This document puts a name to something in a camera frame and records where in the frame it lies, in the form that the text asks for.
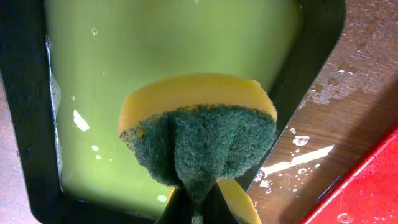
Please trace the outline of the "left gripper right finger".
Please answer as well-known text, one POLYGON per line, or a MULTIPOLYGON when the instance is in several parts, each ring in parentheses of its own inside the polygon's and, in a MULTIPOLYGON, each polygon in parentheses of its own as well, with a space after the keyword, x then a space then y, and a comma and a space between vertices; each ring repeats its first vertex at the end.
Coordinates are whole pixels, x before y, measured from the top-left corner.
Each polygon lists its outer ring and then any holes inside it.
POLYGON ((202 203, 204 224, 239 224, 216 183, 202 203))

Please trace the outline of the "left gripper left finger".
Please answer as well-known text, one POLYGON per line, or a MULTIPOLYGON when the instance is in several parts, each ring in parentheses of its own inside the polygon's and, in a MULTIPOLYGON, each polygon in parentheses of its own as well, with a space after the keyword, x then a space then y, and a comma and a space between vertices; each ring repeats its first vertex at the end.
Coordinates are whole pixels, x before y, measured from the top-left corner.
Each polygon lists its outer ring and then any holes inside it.
POLYGON ((155 224, 191 224, 193 204, 183 188, 176 188, 155 224))

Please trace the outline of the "yellow green sponge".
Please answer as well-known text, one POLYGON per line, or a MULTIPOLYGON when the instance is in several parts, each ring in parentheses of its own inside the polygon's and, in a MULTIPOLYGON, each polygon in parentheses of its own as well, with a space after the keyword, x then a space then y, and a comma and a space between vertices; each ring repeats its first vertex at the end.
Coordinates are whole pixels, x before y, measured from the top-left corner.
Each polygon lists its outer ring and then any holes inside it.
POLYGON ((192 223, 217 183, 239 223, 261 220, 237 178, 259 163, 277 137, 277 110, 255 80, 220 73, 170 77, 132 92, 119 137, 138 163, 169 187, 186 190, 192 223))

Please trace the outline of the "red plastic tray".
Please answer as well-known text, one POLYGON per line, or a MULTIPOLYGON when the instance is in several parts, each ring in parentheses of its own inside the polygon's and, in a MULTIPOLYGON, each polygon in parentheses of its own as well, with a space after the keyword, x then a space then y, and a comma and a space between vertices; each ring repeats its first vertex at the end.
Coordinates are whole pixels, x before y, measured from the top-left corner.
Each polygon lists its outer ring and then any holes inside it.
POLYGON ((397 124, 300 224, 397 224, 397 124))

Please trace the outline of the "green soapy water tray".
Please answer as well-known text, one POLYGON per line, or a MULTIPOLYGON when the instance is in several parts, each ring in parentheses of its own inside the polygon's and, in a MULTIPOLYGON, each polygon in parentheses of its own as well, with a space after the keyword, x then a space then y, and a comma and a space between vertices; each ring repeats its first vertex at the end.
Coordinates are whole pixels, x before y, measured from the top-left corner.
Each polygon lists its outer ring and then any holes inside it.
MULTIPOLYGON (((342 0, 294 1, 298 13, 298 31, 287 44, 277 46, 282 28, 293 23, 288 9, 273 9, 265 1, 222 1, 221 9, 205 12, 209 1, 196 5, 192 1, 160 1, 159 12, 170 12, 172 6, 181 13, 180 23, 194 28, 200 16, 211 24, 237 23, 254 16, 264 32, 254 45, 254 52, 231 54, 216 48, 207 58, 210 65, 222 60, 232 67, 245 60, 245 77, 256 78, 271 93, 278 110, 277 129, 282 131, 316 79, 336 45, 346 17, 342 0)), ((162 24, 152 25, 148 17, 140 18, 145 1, 63 1, 61 12, 67 15, 57 31, 67 27, 81 28, 79 41, 94 50, 88 56, 73 53, 72 70, 66 74, 72 81, 81 79, 79 63, 98 62, 104 74, 116 77, 123 65, 131 65, 128 87, 139 87, 151 79, 149 68, 163 72, 172 60, 181 65, 178 72, 189 68, 188 54, 178 53, 175 42, 166 48, 156 46, 162 40, 162 24), (105 53, 95 48, 102 46, 105 53)), ((113 218, 140 222, 130 212, 116 211, 102 205, 77 201, 66 195, 58 174, 55 154, 55 122, 50 100, 50 68, 53 56, 47 54, 45 42, 53 40, 49 5, 46 1, 1 2, 1 73, 4 81, 16 141, 21 157, 27 197, 32 215, 41 223, 68 223, 72 218, 113 218)))

